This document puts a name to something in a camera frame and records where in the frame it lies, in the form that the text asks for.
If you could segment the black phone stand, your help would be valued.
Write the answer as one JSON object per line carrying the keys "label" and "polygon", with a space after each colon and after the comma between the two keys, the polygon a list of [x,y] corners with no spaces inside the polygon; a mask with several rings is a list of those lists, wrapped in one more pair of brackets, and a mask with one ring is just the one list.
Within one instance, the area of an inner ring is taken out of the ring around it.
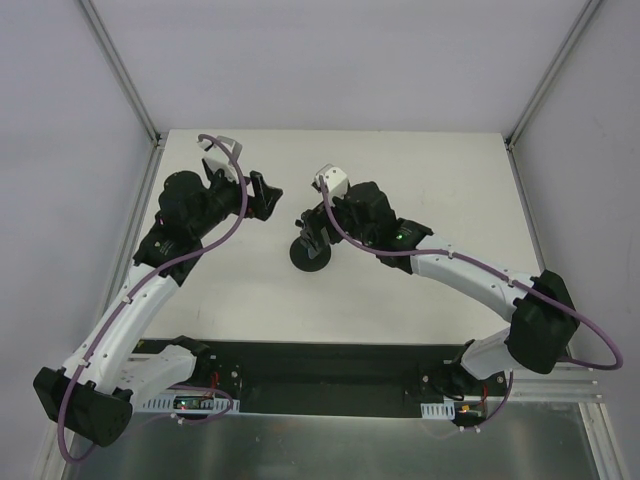
{"label": "black phone stand", "polygon": [[289,259],[294,267],[306,273],[324,269],[331,261],[331,246],[325,245],[311,251],[302,237],[297,237],[290,245]]}

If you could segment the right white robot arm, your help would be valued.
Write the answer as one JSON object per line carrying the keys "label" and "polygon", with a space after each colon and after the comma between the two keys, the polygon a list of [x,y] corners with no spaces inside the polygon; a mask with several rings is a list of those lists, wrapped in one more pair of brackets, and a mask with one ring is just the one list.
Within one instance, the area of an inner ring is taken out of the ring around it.
{"label": "right white robot arm", "polygon": [[460,400],[494,374],[517,367],[548,374],[562,359],[578,323],[565,311],[571,298],[558,274],[531,276],[458,252],[430,228],[398,217],[374,182],[332,185],[319,176],[312,185],[322,201],[295,223],[300,235],[290,257],[298,269],[323,269],[332,246],[347,240],[390,268],[453,288],[508,323],[466,342],[453,360],[430,373],[434,391]]}

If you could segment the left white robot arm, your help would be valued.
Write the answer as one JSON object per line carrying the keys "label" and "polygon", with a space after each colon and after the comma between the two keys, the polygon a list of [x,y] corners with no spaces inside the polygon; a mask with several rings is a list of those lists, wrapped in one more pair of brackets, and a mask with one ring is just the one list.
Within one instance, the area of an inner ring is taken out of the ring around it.
{"label": "left white robot arm", "polygon": [[186,336],[135,368],[125,366],[151,320],[199,261],[203,237],[230,215],[268,220],[283,195],[256,171],[242,182],[221,169],[206,177],[208,186],[192,171],[165,180],[154,223],[118,297],[62,367],[44,367],[36,375],[36,394],[61,431],[107,447],[134,411],[163,390],[180,383],[199,389],[210,382],[211,349]]}

